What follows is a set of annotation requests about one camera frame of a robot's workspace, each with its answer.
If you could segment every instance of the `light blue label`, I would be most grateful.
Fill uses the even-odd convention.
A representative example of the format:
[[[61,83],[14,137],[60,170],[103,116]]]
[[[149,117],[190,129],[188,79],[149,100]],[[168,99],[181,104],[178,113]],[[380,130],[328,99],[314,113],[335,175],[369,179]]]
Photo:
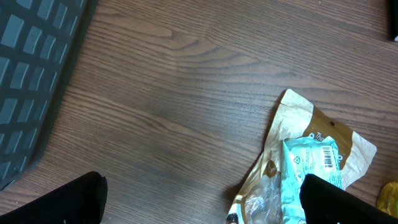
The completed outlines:
[[[282,156],[281,202],[285,224],[306,224],[300,203],[305,175],[315,174],[341,188],[338,147],[332,137],[318,141],[311,137],[285,139]]]

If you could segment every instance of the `brown wooden surface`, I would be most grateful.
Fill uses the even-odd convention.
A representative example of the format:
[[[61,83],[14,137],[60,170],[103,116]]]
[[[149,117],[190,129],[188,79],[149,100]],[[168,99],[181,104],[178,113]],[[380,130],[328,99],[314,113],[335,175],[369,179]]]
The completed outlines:
[[[382,0],[102,0],[44,158],[5,213],[90,170],[103,223],[223,223],[291,88],[377,146],[348,192],[398,180],[398,45]]]

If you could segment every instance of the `barcode label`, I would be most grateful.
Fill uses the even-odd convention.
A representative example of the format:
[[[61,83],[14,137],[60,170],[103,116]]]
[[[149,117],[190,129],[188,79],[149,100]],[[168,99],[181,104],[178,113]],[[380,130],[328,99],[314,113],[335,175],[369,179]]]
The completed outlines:
[[[337,170],[332,147],[322,146],[322,151],[323,151],[323,165],[325,166],[325,170],[328,171]]]

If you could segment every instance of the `food wrapper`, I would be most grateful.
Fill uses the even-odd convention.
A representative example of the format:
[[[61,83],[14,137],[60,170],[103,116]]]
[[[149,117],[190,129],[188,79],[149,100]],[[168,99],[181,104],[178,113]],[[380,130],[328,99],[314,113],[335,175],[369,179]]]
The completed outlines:
[[[398,218],[398,183],[391,182],[383,187],[376,207],[387,214]]]
[[[286,90],[269,130],[264,151],[233,201],[226,224],[280,224],[282,140],[310,136],[323,141],[331,136],[338,146],[343,190],[362,177],[376,147],[339,121],[324,115],[304,97]]]
[[[284,224],[306,223],[300,201],[301,185],[307,174],[341,188],[338,148],[330,136],[323,141],[312,137],[283,140],[280,199]]]

